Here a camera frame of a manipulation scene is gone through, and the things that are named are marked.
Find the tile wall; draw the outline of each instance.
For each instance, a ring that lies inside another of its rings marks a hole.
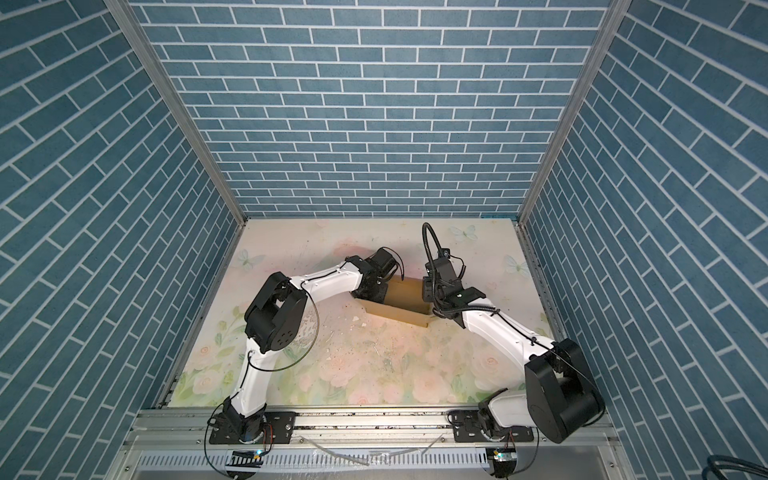
[[[0,12],[0,478],[101,478],[235,225],[101,0]]]
[[[767,25],[634,0],[531,216],[638,478],[768,463]]]
[[[608,0],[131,4],[249,216],[510,217]]]

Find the cardboard box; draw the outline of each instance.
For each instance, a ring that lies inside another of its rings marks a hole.
[[[406,277],[400,280],[399,276],[394,276],[387,284],[384,303],[358,301],[367,313],[412,325],[427,327],[429,322],[437,318],[432,314],[432,304],[422,300],[421,279]]]

